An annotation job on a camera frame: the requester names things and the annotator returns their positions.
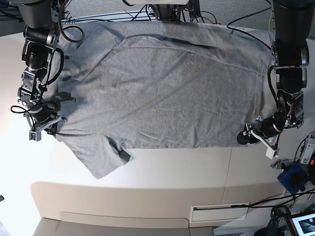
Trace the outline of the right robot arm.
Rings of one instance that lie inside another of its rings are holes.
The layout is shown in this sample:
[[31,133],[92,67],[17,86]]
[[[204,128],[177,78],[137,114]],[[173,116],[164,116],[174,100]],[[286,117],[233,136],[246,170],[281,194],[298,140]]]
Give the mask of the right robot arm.
[[65,121],[59,115],[60,106],[55,101],[43,98],[47,87],[60,76],[64,65],[64,52],[57,48],[59,36],[69,42],[75,40],[66,36],[62,27],[67,0],[15,0],[22,20],[25,44],[22,61],[26,69],[22,73],[22,85],[18,90],[20,113],[27,118],[29,139],[41,140],[42,131],[54,135],[57,124]]

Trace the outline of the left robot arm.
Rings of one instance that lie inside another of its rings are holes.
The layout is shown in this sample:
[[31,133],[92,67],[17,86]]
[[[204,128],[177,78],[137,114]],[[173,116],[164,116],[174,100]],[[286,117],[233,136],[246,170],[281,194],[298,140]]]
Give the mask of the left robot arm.
[[240,145],[255,144],[276,137],[284,129],[300,128],[304,122],[303,92],[307,86],[309,36],[314,14],[313,0],[275,0],[274,64],[267,72],[268,86],[276,112],[263,120],[245,124],[237,136]]

